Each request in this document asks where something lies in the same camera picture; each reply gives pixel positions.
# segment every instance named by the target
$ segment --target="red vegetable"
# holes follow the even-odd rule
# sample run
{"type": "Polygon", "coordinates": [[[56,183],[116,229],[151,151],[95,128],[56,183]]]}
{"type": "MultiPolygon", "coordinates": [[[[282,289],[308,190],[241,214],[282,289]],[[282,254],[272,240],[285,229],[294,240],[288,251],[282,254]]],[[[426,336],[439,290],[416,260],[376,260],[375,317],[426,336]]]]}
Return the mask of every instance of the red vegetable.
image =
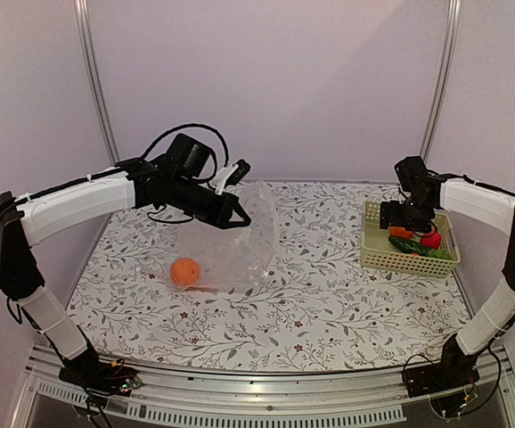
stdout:
{"type": "Polygon", "coordinates": [[[390,234],[399,238],[412,239],[414,232],[412,230],[406,230],[403,227],[392,226],[390,228],[390,234]]]}
{"type": "Polygon", "coordinates": [[[426,245],[427,247],[433,248],[437,250],[442,243],[442,235],[437,232],[430,232],[429,234],[425,234],[421,239],[420,243],[422,245],[426,245]]]}

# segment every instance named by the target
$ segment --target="green basket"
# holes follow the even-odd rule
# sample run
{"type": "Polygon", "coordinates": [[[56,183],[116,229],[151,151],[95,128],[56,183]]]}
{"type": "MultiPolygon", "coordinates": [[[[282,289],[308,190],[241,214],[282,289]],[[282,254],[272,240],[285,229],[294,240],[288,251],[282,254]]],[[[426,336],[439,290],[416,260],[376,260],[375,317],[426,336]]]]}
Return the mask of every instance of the green basket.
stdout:
{"type": "Polygon", "coordinates": [[[452,223],[449,217],[446,214],[436,213],[434,223],[443,238],[440,248],[449,253],[453,260],[415,257],[398,251],[388,241],[389,231],[380,229],[380,203],[365,202],[361,265],[367,268],[445,278],[462,260],[462,257],[452,234],[452,223]]]}

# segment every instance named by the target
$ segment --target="leaf pattern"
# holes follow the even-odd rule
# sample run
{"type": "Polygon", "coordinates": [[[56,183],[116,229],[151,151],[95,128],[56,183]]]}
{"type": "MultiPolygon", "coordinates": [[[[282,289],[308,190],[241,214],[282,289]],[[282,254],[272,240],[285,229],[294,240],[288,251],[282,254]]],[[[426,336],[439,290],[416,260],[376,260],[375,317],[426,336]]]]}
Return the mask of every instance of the leaf pattern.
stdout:
{"type": "Polygon", "coordinates": [[[103,353],[254,371],[393,366],[417,352],[435,358],[467,323],[452,277],[360,266],[363,203],[397,198],[395,186],[269,185],[281,237],[262,284],[244,293],[177,291],[168,271],[179,226],[128,210],[111,218],[69,316],[103,353]]]}

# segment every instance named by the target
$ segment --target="plastic bag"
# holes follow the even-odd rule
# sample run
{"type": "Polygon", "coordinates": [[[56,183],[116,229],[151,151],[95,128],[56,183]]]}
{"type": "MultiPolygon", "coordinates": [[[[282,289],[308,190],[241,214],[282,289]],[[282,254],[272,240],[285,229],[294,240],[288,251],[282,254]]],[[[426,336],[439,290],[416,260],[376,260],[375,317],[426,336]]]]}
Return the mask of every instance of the plastic bag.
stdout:
{"type": "Polygon", "coordinates": [[[215,292],[246,292],[261,284],[279,242],[279,219],[269,188],[263,181],[237,193],[251,225],[221,230],[193,221],[180,226],[178,258],[200,266],[192,288],[215,292]]]}

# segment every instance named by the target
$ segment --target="table surface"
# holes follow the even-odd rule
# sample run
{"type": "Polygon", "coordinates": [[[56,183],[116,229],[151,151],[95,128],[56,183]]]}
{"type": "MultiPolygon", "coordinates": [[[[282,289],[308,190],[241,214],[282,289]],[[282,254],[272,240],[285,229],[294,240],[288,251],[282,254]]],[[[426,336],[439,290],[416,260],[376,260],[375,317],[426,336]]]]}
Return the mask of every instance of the table surface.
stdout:
{"type": "Polygon", "coordinates": [[[266,280],[248,292],[177,291],[167,276],[179,226],[112,216],[69,302],[102,353],[252,371],[365,369],[439,354],[469,320],[452,276],[360,266],[365,201],[393,185],[269,183],[281,240],[266,280]]]}

